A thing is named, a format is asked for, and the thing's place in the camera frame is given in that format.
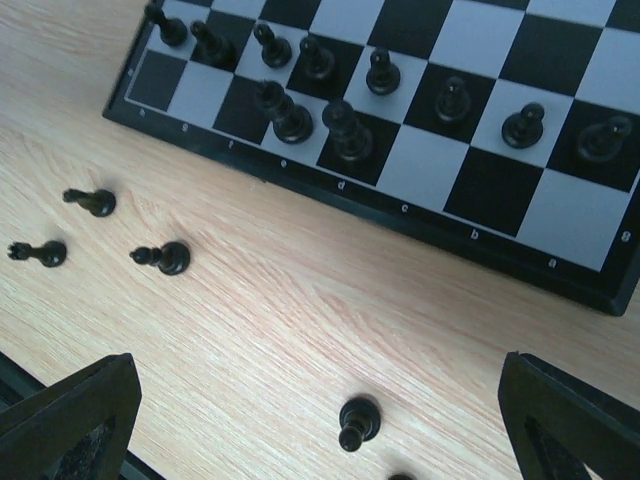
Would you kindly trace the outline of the black chess piece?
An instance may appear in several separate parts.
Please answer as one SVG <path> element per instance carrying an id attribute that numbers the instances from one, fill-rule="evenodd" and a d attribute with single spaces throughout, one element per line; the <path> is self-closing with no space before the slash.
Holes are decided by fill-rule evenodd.
<path id="1" fill-rule="evenodd" d="M 387 480 L 415 480 L 415 478 L 407 473 L 396 473 L 389 476 Z"/>
<path id="2" fill-rule="evenodd" d="M 165 243 L 160 248 L 138 247 L 129 257 L 138 265 L 157 267 L 161 273 L 168 276 L 185 272 L 191 260 L 187 245 L 178 241 Z"/>
<path id="3" fill-rule="evenodd" d="M 356 395 L 341 407 L 339 424 L 340 447 L 348 453 L 356 452 L 378 434 L 382 424 L 381 407 L 370 395 Z"/>
<path id="4" fill-rule="evenodd" d="M 117 204 L 114 193 L 105 189 L 98 189 L 94 192 L 67 189 L 63 192 L 63 201 L 77 203 L 95 217 L 109 216 Z"/>
<path id="5" fill-rule="evenodd" d="M 300 144 L 309 139 L 314 125 L 309 111 L 296 104 L 282 85 L 262 80 L 255 90 L 255 102 L 272 124 L 275 136 L 285 144 Z"/>
<path id="6" fill-rule="evenodd" d="M 66 245 L 57 240 L 50 240 L 40 247 L 34 247 L 29 243 L 14 242 L 8 246 L 7 255 L 16 261 L 37 259 L 47 268 L 60 266 L 67 256 Z"/>
<path id="7" fill-rule="evenodd" d="M 376 95 L 386 96 L 398 89 L 400 80 L 400 70 L 391 61 L 389 51 L 376 48 L 370 55 L 370 68 L 366 74 L 369 90 Z"/>
<path id="8" fill-rule="evenodd" d="M 373 151 L 373 135 L 360 122 L 355 110 L 343 99 L 331 101 L 322 112 L 322 122 L 337 155 L 345 162 L 360 162 Z"/>
<path id="9" fill-rule="evenodd" d="M 435 112 L 444 124 L 456 124 L 463 121 L 471 110 L 471 96 L 464 79 L 449 77 L 436 97 Z"/>

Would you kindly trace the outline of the black and silver chessboard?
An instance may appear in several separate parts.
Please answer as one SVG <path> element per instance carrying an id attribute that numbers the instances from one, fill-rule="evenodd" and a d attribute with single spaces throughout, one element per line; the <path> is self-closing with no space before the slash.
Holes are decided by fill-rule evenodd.
<path id="1" fill-rule="evenodd" d="M 152 1 L 187 28 L 164 44 L 144 16 L 104 108 L 106 118 L 221 161 L 604 313 L 624 314 L 639 281 L 639 5 L 635 1 Z M 235 47 L 217 68 L 194 59 L 203 21 Z M 267 24 L 292 58 L 272 69 L 254 38 Z M 299 43 L 331 50 L 334 77 L 312 82 Z M 399 87 L 366 84 L 370 55 L 389 51 Z M 436 97 L 465 80 L 471 110 L 442 123 Z M 285 144 L 255 102 L 282 85 L 313 120 Z M 360 162 L 336 153 L 323 109 L 351 104 L 373 135 Z M 545 109 L 540 140 L 508 146 L 506 118 Z M 618 155 L 581 160 L 587 126 L 628 117 Z"/>

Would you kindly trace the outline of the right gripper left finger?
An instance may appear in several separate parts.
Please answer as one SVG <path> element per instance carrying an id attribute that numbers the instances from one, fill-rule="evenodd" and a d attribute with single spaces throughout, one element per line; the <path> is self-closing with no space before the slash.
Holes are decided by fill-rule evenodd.
<path id="1" fill-rule="evenodd" d="M 130 353 L 108 355 L 1 412 L 1 477 L 120 476 L 142 399 Z"/>

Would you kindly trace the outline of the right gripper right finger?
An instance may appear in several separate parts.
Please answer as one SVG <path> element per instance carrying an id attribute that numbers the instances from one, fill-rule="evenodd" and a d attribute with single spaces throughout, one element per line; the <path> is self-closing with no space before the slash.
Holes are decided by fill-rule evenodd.
<path id="1" fill-rule="evenodd" d="M 639 477 L 639 411 L 538 357 L 506 355 L 499 407 L 524 479 Z"/>

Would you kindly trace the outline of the black pawn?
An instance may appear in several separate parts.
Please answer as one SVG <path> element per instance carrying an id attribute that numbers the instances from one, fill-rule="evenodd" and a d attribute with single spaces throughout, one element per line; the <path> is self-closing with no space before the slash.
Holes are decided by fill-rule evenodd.
<path id="1" fill-rule="evenodd" d="M 213 32 L 203 21 L 194 21 L 190 26 L 196 39 L 194 59 L 212 67 L 228 67 L 235 61 L 235 47 L 230 40 Z"/>
<path id="2" fill-rule="evenodd" d="M 262 47 L 261 58 L 265 65 L 279 69 L 289 63 L 292 49 L 287 39 L 277 37 L 265 23 L 257 23 L 253 28 L 253 35 Z"/>
<path id="3" fill-rule="evenodd" d="M 520 112 L 510 115 L 502 124 L 503 141 L 515 149 L 525 149 L 536 144 L 543 135 L 544 107 L 537 102 L 526 104 Z"/>
<path id="4" fill-rule="evenodd" d="M 144 16 L 150 23 L 159 27 L 160 38 L 164 44 L 177 47 L 186 41 L 188 32 L 185 23 L 177 17 L 168 18 L 156 4 L 148 3 L 144 8 Z"/>
<path id="5" fill-rule="evenodd" d="M 314 36 L 307 35 L 299 43 L 304 74 L 312 82 L 328 82 L 335 74 L 336 60 L 333 52 L 323 47 Z"/>

